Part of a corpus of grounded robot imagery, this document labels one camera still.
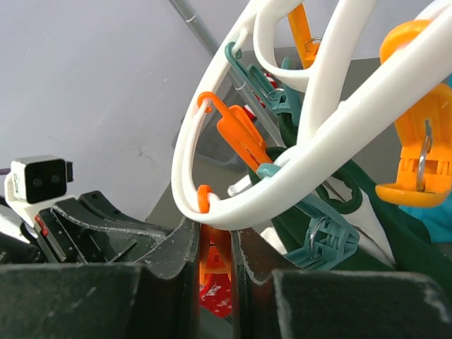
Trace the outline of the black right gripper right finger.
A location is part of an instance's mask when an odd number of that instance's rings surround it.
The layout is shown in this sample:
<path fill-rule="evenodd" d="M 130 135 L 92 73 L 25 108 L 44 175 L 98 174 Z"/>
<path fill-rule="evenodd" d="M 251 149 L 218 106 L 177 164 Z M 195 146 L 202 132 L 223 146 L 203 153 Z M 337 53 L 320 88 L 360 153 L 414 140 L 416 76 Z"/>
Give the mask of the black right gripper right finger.
<path fill-rule="evenodd" d="M 252 229 L 231 243 L 236 338 L 451 337 L 451 304 L 424 275 L 303 271 Z"/>

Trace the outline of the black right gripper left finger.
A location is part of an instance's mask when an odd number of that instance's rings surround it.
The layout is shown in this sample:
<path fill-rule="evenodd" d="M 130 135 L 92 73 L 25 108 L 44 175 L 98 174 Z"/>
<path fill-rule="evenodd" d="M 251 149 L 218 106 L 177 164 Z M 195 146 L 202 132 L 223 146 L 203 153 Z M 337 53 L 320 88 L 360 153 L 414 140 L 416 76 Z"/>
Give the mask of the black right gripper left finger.
<path fill-rule="evenodd" d="M 145 223 L 104 196 L 76 199 L 100 217 Z M 183 219 L 136 262 L 88 263 L 53 216 L 56 202 L 16 210 L 48 263 L 1 266 L 2 338 L 199 337 L 196 222 Z"/>

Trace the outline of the white oval clip hanger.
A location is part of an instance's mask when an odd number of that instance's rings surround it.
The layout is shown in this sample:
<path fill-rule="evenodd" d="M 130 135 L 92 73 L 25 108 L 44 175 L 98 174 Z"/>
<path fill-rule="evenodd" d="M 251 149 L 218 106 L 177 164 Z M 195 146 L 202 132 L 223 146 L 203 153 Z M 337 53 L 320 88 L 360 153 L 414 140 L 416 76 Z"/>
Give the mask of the white oval clip hanger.
<path fill-rule="evenodd" d="M 297 143 L 277 159 L 280 170 L 273 177 L 225 200 L 211 194 L 210 210 L 202 213 L 192 179 L 194 151 L 208 106 L 199 94 L 195 110 L 189 113 L 187 109 L 182 122 L 171 172 L 174 201 L 196 222 L 220 230 L 241 230 L 282 213 L 451 72 L 451 2 L 434 1 L 420 13 L 429 25 L 392 54 L 348 99 L 341 100 L 353 52 L 376 2 L 339 1 L 313 65 L 290 71 L 276 64 L 274 34 L 278 22 L 296 5 L 296 1 L 250 1 L 225 39 L 243 44 L 251 37 L 262 67 L 304 92 Z"/>

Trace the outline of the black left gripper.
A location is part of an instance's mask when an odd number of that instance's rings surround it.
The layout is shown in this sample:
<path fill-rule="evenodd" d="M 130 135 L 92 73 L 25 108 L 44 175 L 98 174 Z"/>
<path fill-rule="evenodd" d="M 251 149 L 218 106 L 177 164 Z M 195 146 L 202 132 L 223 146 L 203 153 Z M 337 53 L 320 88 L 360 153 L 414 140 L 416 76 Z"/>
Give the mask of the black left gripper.
<path fill-rule="evenodd" d="M 100 217 L 75 198 L 56 202 L 51 212 L 88 263 L 136 262 L 170 234 L 156 225 Z M 1 208 L 1 264 L 29 263 L 48 260 L 25 223 Z"/>

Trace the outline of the red snowflake sock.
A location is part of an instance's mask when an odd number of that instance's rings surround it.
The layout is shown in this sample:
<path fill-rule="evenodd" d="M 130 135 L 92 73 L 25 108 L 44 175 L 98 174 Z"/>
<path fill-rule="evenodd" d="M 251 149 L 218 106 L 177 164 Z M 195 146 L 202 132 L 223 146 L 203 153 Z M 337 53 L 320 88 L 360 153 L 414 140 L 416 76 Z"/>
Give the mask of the red snowflake sock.
<path fill-rule="evenodd" d="M 228 274 L 208 274 L 200 289 L 200 305 L 220 318 L 232 313 L 232 284 Z"/>

